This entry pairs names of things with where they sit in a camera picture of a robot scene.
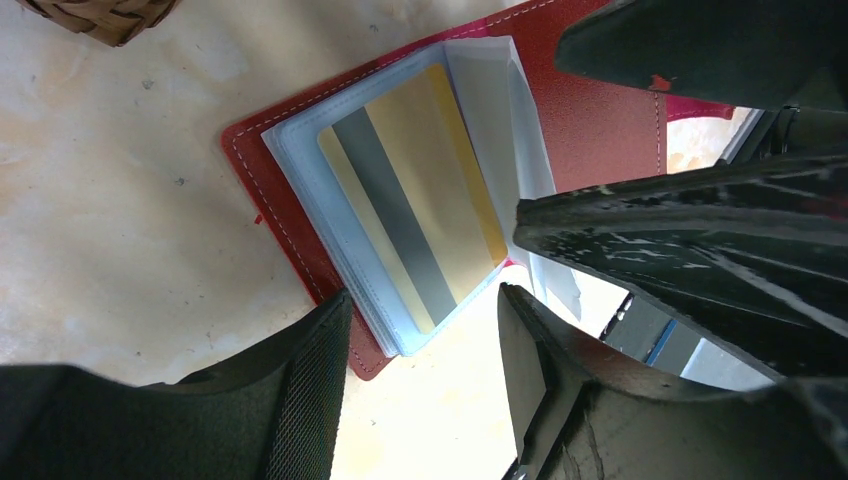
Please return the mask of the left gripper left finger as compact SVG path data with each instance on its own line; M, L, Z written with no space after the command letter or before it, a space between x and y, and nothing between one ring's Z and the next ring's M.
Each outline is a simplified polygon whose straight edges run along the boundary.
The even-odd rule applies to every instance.
M5 479L326 479L353 302L305 317L174 384L122 384L72 365L1 370Z

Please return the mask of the gold credit card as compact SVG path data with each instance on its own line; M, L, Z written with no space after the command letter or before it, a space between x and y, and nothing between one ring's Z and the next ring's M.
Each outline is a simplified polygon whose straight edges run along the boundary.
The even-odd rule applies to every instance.
M431 333L506 260L443 65L369 101L317 141L421 333Z

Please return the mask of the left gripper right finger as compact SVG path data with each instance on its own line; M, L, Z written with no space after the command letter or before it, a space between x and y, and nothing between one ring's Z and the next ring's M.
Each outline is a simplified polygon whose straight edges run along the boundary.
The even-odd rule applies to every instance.
M732 391L654 369L498 291L517 457L510 479L843 479L847 382Z

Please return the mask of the red leather card holder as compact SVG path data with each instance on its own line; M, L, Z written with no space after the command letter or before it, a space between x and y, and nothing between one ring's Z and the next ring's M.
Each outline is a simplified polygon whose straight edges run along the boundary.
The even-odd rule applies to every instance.
M594 276L515 244L518 201L662 175L669 121L732 116L729 106L558 71L561 34L599 8L597 1L528 1L410 42L223 131L225 155L312 298L322 303L340 289L350 292L348 362L360 378L422 350L510 265L525 269L531 292L556 312L596 317ZM508 256L423 334L317 137L433 64L447 71Z

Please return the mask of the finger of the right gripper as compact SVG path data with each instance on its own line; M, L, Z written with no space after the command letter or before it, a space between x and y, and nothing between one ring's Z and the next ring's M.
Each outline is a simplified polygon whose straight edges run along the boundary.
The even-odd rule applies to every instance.
M564 31L555 65L715 103L844 112L847 4L613 1Z
M789 155L536 200L517 246L620 286L769 376L847 373L847 159Z

